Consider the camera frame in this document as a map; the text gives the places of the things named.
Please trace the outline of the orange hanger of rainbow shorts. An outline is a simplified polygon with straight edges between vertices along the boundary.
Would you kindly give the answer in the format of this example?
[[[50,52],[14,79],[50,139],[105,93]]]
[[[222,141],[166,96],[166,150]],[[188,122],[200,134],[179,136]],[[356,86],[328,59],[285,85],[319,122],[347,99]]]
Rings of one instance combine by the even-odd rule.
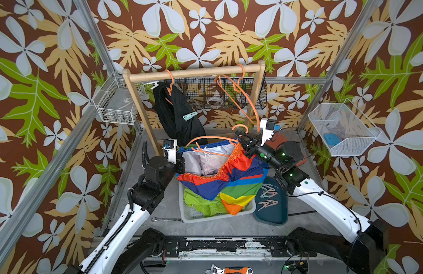
[[[227,138],[227,137],[221,137],[221,136],[202,136],[202,137],[196,137],[194,139],[192,139],[187,145],[186,147],[189,147],[191,144],[195,144],[194,147],[192,147],[192,150],[195,152],[200,152],[200,153],[205,153],[205,154],[215,154],[215,155],[220,155],[220,156],[226,156],[224,154],[220,154],[220,153],[213,153],[213,152],[206,152],[205,148],[213,148],[216,146],[221,146],[222,142],[215,142],[215,143],[208,143],[205,145],[199,145],[198,140],[201,139],[211,139],[211,140],[223,140],[224,145],[232,145],[232,146],[236,146],[239,141],[236,139],[232,139],[232,138]]]

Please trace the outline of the lime green shorts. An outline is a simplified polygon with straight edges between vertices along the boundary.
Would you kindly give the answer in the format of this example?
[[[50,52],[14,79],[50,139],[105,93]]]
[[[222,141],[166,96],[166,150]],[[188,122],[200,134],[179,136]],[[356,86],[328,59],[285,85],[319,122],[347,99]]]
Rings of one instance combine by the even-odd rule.
[[[192,192],[192,190],[185,188],[183,192],[183,199],[188,207],[201,212],[206,218],[218,214],[227,214],[227,210],[219,196],[216,196],[213,200],[206,200]]]

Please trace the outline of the rainbow striped shorts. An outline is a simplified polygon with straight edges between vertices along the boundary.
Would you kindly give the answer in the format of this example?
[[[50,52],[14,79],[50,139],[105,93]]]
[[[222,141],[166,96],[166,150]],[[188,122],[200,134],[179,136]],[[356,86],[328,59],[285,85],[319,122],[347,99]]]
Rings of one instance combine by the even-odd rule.
[[[226,156],[195,152],[181,148],[177,155],[185,159],[185,173],[177,180],[185,188],[206,200],[219,196],[227,213],[237,215],[257,195],[268,173],[267,164],[253,156],[248,158],[242,145],[205,148]]]

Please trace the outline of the mint clothespin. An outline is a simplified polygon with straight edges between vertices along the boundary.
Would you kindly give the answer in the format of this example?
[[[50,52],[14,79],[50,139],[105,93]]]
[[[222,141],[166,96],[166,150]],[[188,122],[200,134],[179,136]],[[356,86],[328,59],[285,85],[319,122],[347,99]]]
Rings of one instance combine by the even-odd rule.
[[[191,113],[188,113],[188,114],[184,115],[183,116],[183,119],[185,121],[189,121],[189,120],[193,119],[196,115],[198,115],[198,113],[196,111],[193,111]]]

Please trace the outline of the black shorts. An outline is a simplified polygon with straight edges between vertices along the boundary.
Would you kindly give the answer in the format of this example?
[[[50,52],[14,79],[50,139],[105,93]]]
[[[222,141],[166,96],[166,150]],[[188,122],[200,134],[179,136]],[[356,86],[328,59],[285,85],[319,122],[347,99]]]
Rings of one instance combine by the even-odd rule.
[[[184,119],[185,115],[194,110],[182,91],[174,86],[169,94],[168,87],[168,83],[158,82],[158,86],[153,89],[154,110],[168,136],[176,139],[178,146],[187,146],[192,139],[203,137],[206,132],[196,115],[189,120]]]

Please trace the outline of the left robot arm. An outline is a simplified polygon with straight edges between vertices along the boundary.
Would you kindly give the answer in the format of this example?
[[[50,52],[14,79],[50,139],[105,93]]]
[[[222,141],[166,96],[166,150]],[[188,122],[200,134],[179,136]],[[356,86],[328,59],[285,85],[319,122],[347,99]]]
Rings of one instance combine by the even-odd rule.
[[[142,164],[144,174],[128,189],[128,205],[121,217],[79,266],[68,266],[67,274],[129,274],[146,258],[162,254],[165,236],[156,229],[147,229],[137,242],[129,243],[160,204],[175,174],[185,171],[184,158],[177,155],[177,140],[164,140],[163,155],[151,159],[143,145]]]

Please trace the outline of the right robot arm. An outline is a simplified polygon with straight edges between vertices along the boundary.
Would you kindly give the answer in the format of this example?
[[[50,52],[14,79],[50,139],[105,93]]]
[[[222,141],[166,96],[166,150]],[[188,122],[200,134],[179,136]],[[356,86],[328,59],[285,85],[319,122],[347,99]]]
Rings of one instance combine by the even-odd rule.
[[[292,255],[321,253],[340,259],[356,274],[372,274],[388,251],[388,226],[356,213],[325,192],[297,164],[304,159],[298,142],[287,140],[276,148],[262,142],[261,135],[235,133],[245,155],[255,157],[274,169],[274,179],[287,192],[324,217],[339,235],[311,232],[298,227],[287,236]]]

